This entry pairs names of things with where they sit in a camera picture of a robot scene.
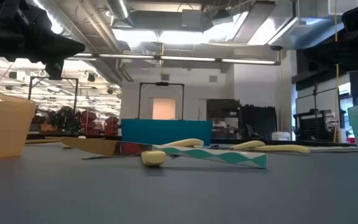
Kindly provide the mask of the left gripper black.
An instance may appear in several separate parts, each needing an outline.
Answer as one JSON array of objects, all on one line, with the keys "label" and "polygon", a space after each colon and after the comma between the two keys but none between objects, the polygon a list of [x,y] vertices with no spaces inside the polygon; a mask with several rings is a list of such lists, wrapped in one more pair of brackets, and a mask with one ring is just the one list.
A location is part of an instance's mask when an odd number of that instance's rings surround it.
[{"label": "left gripper black", "polygon": [[51,31],[46,11],[26,0],[0,0],[0,57],[13,62],[42,62],[51,79],[61,78],[64,58],[85,51],[85,45]]}]

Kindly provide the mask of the black mesh cart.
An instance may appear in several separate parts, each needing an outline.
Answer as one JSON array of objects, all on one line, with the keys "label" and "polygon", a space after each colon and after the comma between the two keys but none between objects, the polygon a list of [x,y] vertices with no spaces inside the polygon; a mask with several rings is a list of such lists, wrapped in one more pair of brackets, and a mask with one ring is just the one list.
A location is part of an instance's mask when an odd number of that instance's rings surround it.
[{"label": "black mesh cart", "polygon": [[310,109],[309,112],[293,115],[295,125],[293,131],[297,141],[333,142],[336,128],[342,128],[343,115],[336,116],[331,110]]}]

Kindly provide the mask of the red bin shelf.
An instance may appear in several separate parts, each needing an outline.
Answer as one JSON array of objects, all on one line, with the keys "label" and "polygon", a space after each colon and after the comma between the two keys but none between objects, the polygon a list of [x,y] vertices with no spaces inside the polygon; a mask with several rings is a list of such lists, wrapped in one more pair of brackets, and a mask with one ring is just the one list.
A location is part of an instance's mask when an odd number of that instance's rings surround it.
[{"label": "red bin shelf", "polygon": [[117,136],[119,119],[115,116],[97,115],[90,111],[80,113],[81,130],[85,135]]}]

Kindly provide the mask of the orange plastic bin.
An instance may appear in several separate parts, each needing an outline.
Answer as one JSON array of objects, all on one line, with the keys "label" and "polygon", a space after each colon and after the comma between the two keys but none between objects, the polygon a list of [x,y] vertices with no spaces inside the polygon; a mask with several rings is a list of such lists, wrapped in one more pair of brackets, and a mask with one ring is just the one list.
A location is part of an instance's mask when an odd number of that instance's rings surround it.
[{"label": "orange plastic bin", "polygon": [[21,156],[34,115],[35,102],[0,94],[0,159]]}]

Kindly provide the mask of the black curtain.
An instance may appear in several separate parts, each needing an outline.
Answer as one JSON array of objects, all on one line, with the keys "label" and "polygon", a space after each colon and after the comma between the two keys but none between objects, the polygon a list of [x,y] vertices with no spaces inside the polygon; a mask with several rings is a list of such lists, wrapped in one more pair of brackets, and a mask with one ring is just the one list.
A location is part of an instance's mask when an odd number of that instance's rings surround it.
[{"label": "black curtain", "polygon": [[242,139],[259,138],[271,140],[272,133],[277,131],[275,107],[241,106]]}]

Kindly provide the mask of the black shelf cabinet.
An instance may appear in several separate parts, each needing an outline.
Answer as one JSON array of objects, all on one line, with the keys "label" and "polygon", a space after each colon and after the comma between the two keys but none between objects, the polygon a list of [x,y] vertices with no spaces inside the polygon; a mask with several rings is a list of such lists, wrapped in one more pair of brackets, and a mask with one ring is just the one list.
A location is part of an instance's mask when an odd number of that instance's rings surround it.
[{"label": "black shelf cabinet", "polygon": [[213,123],[213,139],[237,139],[240,132],[239,100],[206,100],[206,119]]}]

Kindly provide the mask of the long ceiling light fixture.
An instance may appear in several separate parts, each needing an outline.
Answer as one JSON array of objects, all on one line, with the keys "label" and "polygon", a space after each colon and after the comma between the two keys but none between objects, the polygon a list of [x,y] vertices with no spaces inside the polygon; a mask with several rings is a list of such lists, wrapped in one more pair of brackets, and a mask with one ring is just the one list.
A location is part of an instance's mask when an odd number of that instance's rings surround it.
[{"label": "long ceiling light fixture", "polygon": [[210,58],[210,57],[185,57],[171,55],[136,55],[136,54],[96,54],[96,53],[80,53],[68,57],[67,60],[90,60],[95,61],[99,58],[110,59],[130,59],[130,60],[174,60],[186,62],[211,62],[211,63],[234,63],[234,64],[250,64],[250,65],[280,65],[281,61],[277,60],[257,60],[248,58]]}]

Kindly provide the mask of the grey ceiling vent box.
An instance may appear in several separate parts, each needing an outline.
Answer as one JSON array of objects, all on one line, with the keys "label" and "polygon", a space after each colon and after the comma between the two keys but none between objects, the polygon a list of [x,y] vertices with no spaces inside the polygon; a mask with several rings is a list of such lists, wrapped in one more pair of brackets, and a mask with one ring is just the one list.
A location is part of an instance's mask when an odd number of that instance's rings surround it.
[{"label": "grey ceiling vent box", "polygon": [[201,27],[201,16],[200,10],[183,9],[181,11],[181,26],[190,28]]}]

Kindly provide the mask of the blue plastic bin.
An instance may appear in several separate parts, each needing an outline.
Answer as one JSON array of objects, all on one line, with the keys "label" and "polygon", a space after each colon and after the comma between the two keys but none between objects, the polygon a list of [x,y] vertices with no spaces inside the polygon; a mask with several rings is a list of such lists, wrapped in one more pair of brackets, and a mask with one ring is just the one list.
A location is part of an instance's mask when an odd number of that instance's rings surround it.
[{"label": "blue plastic bin", "polygon": [[184,139],[200,139],[211,144],[211,121],[122,119],[122,140],[142,144],[162,145]]}]

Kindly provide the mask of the black background gantry frame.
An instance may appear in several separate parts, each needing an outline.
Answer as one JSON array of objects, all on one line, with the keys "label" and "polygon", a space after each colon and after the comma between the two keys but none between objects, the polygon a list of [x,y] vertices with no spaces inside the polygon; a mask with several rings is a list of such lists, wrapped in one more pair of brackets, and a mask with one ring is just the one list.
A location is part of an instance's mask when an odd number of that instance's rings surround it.
[{"label": "black background gantry frame", "polygon": [[138,119],[183,119],[185,85],[140,82]]},{"label": "black background gantry frame", "polygon": [[[35,87],[37,85],[37,84],[33,84],[34,79],[37,79],[37,83],[38,83],[38,82],[43,81],[45,79],[45,77],[41,77],[41,76],[31,76],[30,77],[28,97],[27,97],[28,100],[31,99],[33,87]],[[73,110],[76,111],[79,79],[78,78],[67,78],[67,77],[60,77],[60,78],[48,77],[48,79],[52,80],[52,81],[59,81],[59,80],[67,80],[67,81],[74,80],[75,81],[75,94],[74,94]]]}]

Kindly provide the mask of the round silver ceiling duct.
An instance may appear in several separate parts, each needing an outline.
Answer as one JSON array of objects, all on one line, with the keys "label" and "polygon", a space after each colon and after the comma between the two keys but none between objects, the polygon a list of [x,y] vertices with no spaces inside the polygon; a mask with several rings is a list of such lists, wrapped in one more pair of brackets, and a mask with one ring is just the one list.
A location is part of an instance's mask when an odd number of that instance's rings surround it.
[{"label": "round silver ceiling duct", "polygon": [[115,19],[126,19],[129,16],[129,10],[126,0],[105,0],[111,15]]}]

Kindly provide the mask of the black table frame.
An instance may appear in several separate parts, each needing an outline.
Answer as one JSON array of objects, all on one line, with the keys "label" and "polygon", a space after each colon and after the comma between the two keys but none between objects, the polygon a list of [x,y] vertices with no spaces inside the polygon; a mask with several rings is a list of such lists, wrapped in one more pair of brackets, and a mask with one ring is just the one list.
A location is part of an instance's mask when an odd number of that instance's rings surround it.
[{"label": "black table frame", "polygon": [[[57,133],[28,133],[26,140],[39,140],[39,139],[47,139],[47,138],[61,138],[61,137],[74,137],[77,138],[80,136],[79,134],[57,134]],[[101,135],[86,135],[86,138],[91,139],[100,139],[105,138],[108,140],[117,140],[122,141],[121,136],[101,136]],[[276,140],[266,140],[261,139],[262,142],[266,143],[266,145],[281,145],[281,144],[297,144],[302,146],[312,146],[312,147],[351,147],[356,146],[356,144],[350,143],[333,143],[333,142],[324,142],[324,141],[276,141]],[[243,139],[215,139],[212,138],[210,140],[210,144],[240,144],[243,142],[247,142],[247,140]]]}]

